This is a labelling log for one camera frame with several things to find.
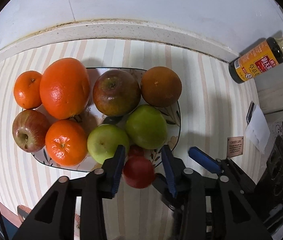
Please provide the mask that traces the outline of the red cherry tomato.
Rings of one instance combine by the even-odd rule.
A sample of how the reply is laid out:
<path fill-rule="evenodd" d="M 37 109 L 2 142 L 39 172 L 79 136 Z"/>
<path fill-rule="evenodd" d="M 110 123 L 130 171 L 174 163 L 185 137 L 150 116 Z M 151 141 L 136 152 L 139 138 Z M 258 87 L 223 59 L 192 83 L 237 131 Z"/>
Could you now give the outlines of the red cherry tomato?
<path fill-rule="evenodd" d="M 143 157 L 144 149 L 138 145 L 131 145 L 127 154 L 128 158 Z"/>
<path fill-rule="evenodd" d="M 152 163 L 141 156 L 128 159 L 122 172 L 126 183 L 135 189 L 147 188 L 155 179 L 155 170 Z"/>

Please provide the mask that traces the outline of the brown label patch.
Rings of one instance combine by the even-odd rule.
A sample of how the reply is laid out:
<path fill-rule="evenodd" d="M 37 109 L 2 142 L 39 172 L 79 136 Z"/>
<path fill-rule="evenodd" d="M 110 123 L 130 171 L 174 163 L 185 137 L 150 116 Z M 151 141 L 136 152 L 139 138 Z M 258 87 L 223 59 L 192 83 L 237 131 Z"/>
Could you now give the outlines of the brown label patch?
<path fill-rule="evenodd" d="M 227 138 L 227 157 L 233 158 L 243 155 L 244 137 L 228 137 Z"/>

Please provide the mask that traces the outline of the white folded paper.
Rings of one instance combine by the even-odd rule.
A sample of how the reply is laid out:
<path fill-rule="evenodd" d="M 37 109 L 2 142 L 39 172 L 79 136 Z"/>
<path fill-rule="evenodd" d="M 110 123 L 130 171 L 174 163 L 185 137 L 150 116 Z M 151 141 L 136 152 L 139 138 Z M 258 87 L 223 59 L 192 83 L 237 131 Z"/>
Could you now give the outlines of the white folded paper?
<path fill-rule="evenodd" d="M 270 129 L 260 106 L 253 101 L 251 101 L 248 107 L 246 122 L 245 137 L 252 142 L 260 153 L 265 153 L 270 137 Z"/>

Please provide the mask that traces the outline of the green apple right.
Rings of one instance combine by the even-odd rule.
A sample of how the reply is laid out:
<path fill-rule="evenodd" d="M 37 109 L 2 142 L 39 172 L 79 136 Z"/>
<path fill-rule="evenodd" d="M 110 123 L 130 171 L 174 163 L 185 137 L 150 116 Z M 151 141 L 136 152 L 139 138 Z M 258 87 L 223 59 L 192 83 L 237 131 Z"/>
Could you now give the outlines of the green apple right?
<path fill-rule="evenodd" d="M 138 146 L 154 150 L 161 148 L 167 139 L 167 123 L 161 112 L 150 105 L 140 105 L 127 118 L 125 130 Z"/>

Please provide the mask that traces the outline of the green apple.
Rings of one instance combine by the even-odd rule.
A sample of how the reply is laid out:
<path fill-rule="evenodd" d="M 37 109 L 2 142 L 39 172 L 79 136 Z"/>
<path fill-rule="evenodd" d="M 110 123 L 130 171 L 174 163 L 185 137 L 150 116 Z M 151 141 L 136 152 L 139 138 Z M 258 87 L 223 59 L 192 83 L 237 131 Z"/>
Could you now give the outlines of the green apple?
<path fill-rule="evenodd" d="M 161 148 L 167 139 L 167 123 L 161 112 L 150 105 L 140 105 L 127 118 L 125 130 L 138 146 L 154 150 Z"/>
<path fill-rule="evenodd" d="M 126 132 L 118 126 L 102 124 L 91 131 L 87 139 L 89 155 L 99 164 L 114 157 L 118 145 L 129 151 L 129 138 Z"/>

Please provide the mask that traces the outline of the orange front middle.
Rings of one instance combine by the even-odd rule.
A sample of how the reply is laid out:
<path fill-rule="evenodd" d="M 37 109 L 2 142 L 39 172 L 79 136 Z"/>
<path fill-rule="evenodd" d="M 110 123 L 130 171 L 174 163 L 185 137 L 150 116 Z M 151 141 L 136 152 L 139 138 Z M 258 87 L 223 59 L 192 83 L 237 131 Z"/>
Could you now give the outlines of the orange front middle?
<path fill-rule="evenodd" d="M 76 166 L 87 155 L 87 137 L 75 121 L 59 120 L 53 123 L 45 136 L 49 157 L 62 166 Z"/>

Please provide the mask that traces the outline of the green apple left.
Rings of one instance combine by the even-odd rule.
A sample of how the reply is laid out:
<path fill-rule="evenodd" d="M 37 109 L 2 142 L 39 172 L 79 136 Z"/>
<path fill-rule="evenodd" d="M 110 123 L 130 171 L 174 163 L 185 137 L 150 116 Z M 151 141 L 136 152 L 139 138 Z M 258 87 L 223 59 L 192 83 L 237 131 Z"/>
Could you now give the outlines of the green apple left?
<path fill-rule="evenodd" d="M 126 132 L 118 126 L 102 124 L 91 131 L 87 139 L 89 155 L 99 164 L 114 157 L 118 145 L 129 151 L 129 138 Z"/>

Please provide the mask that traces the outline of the red apple front left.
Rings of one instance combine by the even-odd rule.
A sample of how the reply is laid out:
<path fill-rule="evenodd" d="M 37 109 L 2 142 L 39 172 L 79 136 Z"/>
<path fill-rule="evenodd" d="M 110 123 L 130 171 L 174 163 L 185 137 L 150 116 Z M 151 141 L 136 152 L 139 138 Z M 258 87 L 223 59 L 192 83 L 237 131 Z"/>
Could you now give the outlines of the red apple front left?
<path fill-rule="evenodd" d="M 50 123 L 43 113 L 26 109 L 13 121 L 14 141 L 25 152 L 38 152 L 45 146 L 45 136 L 49 127 Z"/>

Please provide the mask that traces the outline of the orange back right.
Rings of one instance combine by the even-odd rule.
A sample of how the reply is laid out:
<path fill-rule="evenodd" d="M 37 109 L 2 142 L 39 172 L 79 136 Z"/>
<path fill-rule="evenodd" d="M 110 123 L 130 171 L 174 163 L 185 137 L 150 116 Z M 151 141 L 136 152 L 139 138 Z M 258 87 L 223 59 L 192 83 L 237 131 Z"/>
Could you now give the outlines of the orange back right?
<path fill-rule="evenodd" d="M 167 67 L 157 66 L 147 70 L 140 82 L 143 99 L 155 107 L 174 104 L 182 93 L 179 76 Z"/>

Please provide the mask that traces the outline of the floral ceramic fruit plate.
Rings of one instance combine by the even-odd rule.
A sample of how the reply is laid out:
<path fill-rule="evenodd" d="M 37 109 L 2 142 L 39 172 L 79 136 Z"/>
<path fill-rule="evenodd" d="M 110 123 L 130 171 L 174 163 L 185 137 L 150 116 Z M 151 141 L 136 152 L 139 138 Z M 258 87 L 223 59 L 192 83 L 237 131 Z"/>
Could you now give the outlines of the floral ceramic fruit plate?
<path fill-rule="evenodd" d="M 96 80 L 103 73 L 111 70 L 111 68 L 100 67 L 100 68 L 87 68 L 88 75 L 90 77 L 90 86 L 93 88 Z M 170 149 L 173 150 L 177 143 L 181 133 L 181 111 L 178 102 L 165 108 L 158 109 L 167 123 L 168 136 L 165 141 L 169 145 Z M 101 113 L 95 106 L 93 96 L 89 97 L 89 102 L 85 110 L 79 115 L 71 118 L 71 120 L 79 123 L 87 134 L 101 124 L 113 124 L 121 129 L 125 128 L 125 123 L 128 115 L 120 117 L 108 117 Z M 76 166 L 63 166 L 57 164 L 47 154 L 46 148 L 42 148 L 40 151 L 31 154 L 33 159 L 36 159 L 39 163 L 61 168 L 64 170 L 78 171 L 78 172 L 90 172 L 101 165 L 97 163 L 90 155 L 86 155 L 85 159 Z M 149 159 L 154 167 L 158 167 L 161 164 L 161 155 L 159 149 L 155 150 L 144 150 L 144 155 Z"/>

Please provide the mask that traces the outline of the dark red apple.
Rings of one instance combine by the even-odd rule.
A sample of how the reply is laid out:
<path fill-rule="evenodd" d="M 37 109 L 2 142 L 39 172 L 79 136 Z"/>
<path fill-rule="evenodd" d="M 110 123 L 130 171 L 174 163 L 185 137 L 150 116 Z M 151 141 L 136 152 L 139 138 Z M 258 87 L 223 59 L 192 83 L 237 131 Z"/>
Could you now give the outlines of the dark red apple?
<path fill-rule="evenodd" d="M 106 116 L 123 116 L 133 111 L 141 100 L 138 81 L 128 72 L 113 69 L 103 73 L 93 87 L 96 108 Z"/>

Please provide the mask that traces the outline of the soy sauce bottle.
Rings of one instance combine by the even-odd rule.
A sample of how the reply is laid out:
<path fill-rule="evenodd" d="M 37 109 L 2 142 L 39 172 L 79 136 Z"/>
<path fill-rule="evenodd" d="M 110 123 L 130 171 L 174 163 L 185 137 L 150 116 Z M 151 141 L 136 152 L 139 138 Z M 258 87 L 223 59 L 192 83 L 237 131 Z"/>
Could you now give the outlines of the soy sauce bottle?
<path fill-rule="evenodd" d="M 269 37 L 228 65 L 229 74 L 244 83 L 283 63 L 283 37 Z"/>

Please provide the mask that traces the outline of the small orange back left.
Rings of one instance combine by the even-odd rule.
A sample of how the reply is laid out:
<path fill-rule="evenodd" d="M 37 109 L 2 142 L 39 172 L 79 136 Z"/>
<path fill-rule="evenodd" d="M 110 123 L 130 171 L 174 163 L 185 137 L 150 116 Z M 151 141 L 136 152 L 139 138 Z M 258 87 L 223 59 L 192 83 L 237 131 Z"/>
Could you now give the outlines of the small orange back left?
<path fill-rule="evenodd" d="M 18 76 L 13 88 L 16 103 L 23 109 L 35 109 L 42 104 L 39 87 L 42 74 L 29 70 Z"/>

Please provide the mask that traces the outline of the large orange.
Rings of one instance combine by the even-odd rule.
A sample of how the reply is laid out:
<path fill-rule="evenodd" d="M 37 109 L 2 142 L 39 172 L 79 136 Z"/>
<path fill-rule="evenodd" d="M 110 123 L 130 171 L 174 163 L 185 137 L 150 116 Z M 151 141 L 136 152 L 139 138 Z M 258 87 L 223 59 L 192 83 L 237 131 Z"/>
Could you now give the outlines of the large orange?
<path fill-rule="evenodd" d="M 90 95 L 90 78 L 85 66 L 67 57 L 50 64 L 40 83 L 40 97 L 47 112 L 56 119 L 80 114 Z"/>

